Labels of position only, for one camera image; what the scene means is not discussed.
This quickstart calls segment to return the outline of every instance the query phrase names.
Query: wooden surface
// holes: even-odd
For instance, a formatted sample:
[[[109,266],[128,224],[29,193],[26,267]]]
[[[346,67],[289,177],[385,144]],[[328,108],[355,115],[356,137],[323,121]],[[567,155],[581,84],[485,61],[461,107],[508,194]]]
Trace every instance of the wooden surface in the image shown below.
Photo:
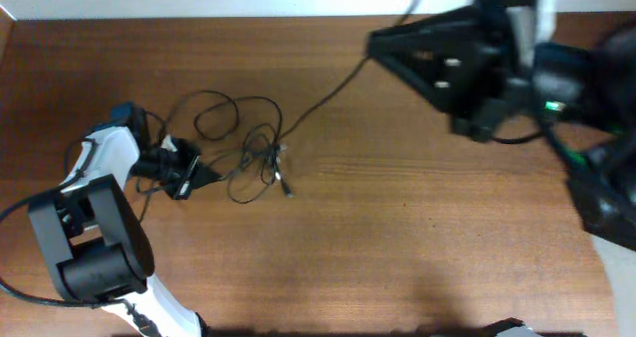
[[[556,39],[590,46],[626,18],[561,16]],[[0,72],[0,204],[57,185],[66,145],[122,101],[165,115],[198,88],[268,95],[288,126],[347,73],[366,33],[391,21],[19,22]],[[201,107],[188,108],[173,131],[194,137],[188,114]],[[254,121],[268,114],[242,110]],[[524,129],[520,119],[502,134]],[[562,131],[581,144],[598,138]],[[219,183],[188,202],[158,195],[143,224],[160,278],[213,326],[389,332],[514,316],[537,330],[616,335],[603,268],[542,142],[508,147],[450,135],[442,114],[370,64],[286,143],[295,198],[274,187],[240,206]],[[140,197],[127,196],[139,211]],[[56,296],[26,212],[2,225],[0,252],[4,278]],[[8,336],[130,331],[101,311],[5,294],[0,315]]]
[[[13,19],[0,7],[0,64],[4,56],[5,48],[9,43],[11,29],[13,28]]]

